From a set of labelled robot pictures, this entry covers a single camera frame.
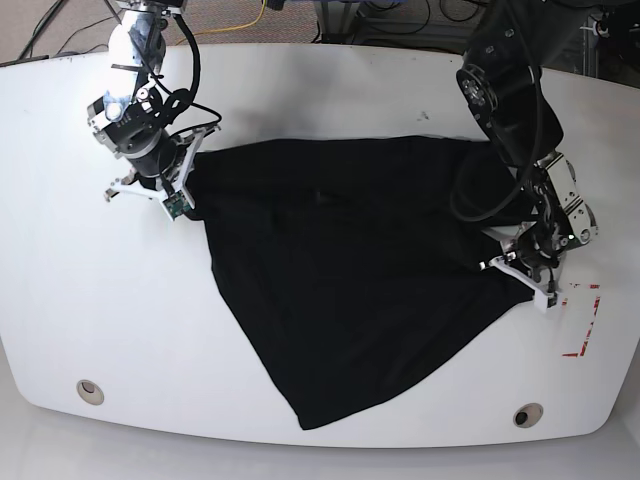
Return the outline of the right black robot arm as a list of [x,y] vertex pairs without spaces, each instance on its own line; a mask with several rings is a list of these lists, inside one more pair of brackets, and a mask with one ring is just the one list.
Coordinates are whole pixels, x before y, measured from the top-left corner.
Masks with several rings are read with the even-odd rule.
[[[222,117],[186,127],[167,128],[190,108],[198,108],[201,56],[195,36],[184,20],[183,1],[120,1],[112,8],[117,25],[108,43],[110,65],[104,94],[87,109],[95,139],[130,165],[129,173],[113,180],[104,197],[141,196],[158,202],[170,219],[189,215],[195,201],[187,188],[196,154]],[[166,54],[162,36],[169,20],[183,33],[192,55],[192,78],[187,88],[171,90],[161,80]]]

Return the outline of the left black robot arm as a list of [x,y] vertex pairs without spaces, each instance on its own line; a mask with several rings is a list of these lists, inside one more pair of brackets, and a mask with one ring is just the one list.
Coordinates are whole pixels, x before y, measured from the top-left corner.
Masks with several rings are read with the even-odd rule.
[[474,205],[461,171],[450,196],[452,213],[466,223],[501,217],[519,196],[530,213],[510,220],[516,231],[499,237],[501,255],[481,263],[524,283],[541,311],[555,306],[557,277],[569,250],[589,244],[598,227],[580,195],[575,171],[557,148],[564,132],[541,86],[542,67],[554,59],[590,12],[579,1],[492,1],[471,34],[456,73],[478,126],[515,184],[496,205]]

